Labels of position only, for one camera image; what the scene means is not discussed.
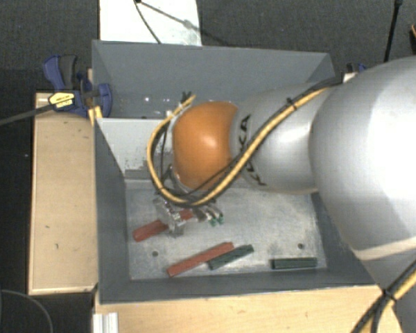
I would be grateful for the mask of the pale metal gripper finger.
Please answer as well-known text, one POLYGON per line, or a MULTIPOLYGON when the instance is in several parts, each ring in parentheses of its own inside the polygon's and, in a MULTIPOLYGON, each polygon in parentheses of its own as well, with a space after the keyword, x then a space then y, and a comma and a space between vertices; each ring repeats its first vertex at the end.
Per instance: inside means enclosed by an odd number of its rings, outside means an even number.
POLYGON ((153 199, 153 205, 155 207, 157 218, 162 223, 168 223, 170 219, 170 212, 168 203, 162 197, 158 196, 153 199))
POLYGON ((184 219, 171 219, 168 222, 168 234, 171 237, 177 238, 184 234, 187 221, 184 219))

